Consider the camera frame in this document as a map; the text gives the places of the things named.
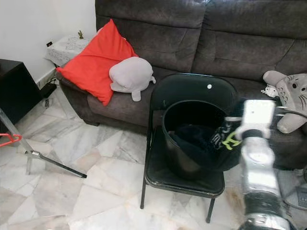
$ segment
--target black folding chair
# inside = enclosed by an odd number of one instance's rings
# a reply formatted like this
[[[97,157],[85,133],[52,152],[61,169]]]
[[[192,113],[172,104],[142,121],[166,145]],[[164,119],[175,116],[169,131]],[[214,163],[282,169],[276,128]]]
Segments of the black folding chair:
[[[225,188],[223,172],[207,172],[195,181],[175,175],[166,163],[165,137],[160,125],[154,127],[154,112],[166,110],[179,101],[201,100],[216,105],[228,114],[237,101],[236,95],[236,90],[230,83],[207,75],[173,74],[156,86],[150,102],[141,209],[144,208],[145,190],[148,184],[155,188],[210,198],[206,218],[206,222],[210,223],[215,199]]]

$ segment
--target chair seat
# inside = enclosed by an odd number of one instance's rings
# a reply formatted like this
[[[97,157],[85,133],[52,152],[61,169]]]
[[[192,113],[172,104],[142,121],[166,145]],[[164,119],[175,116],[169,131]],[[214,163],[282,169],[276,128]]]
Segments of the chair seat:
[[[145,179],[152,187],[206,198],[215,198],[224,191],[223,172],[206,172],[201,179],[190,181],[178,177],[169,169],[161,126],[155,129],[151,146],[146,159]]]

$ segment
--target baseboard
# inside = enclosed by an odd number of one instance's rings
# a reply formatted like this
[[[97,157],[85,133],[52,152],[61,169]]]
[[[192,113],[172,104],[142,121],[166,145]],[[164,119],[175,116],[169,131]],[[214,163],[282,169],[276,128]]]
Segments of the baseboard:
[[[42,89],[56,74],[56,70],[52,69],[48,73],[46,73],[44,76],[42,76],[40,79],[36,81],[36,84],[39,89]]]

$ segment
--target white wall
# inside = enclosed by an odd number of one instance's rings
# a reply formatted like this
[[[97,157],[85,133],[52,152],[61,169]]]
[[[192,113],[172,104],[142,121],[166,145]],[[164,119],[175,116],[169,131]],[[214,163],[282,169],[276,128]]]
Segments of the white wall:
[[[22,61],[35,81],[54,69],[46,43],[63,33],[51,0],[0,0],[0,58]]]
[[[0,0],[0,58],[22,61],[38,82],[54,69],[46,43],[96,33],[94,0]]]
[[[65,35],[78,35],[79,30],[85,38],[96,34],[95,0],[52,1]]]

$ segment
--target metal pole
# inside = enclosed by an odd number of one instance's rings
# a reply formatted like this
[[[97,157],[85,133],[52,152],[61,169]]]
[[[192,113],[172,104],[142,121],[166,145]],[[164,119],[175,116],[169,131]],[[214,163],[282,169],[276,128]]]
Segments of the metal pole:
[[[12,133],[12,134],[17,134],[20,135],[19,131],[16,129],[16,127],[14,126],[14,124],[9,120],[9,118],[6,116],[6,114],[4,113],[4,111],[0,108],[0,120],[3,122],[3,124],[7,127],[7,129]],[[38,151],[33,150],[33,148],[29,145],[29,143],[22,138],[20,140],[20,144],[24,147],[25,149],[25,154],[28,157],[28,161],[27,161],[27,166],[26,166],[26,174],[30,174],[30,170],[31,170],[31,162],[32,162],[32,158],[36,158],[36,159],[40,159],[43,161],[47,161],[49,163],[52,163],[56,166],[59,166],[71,173],[74,173],[82,178],[86,178],[87,175],[83,174],[79,171],[76,171],[70,167],[67,167],[61,163],[58,163],[48,157],[45,157],[43,154],[41,154]]]

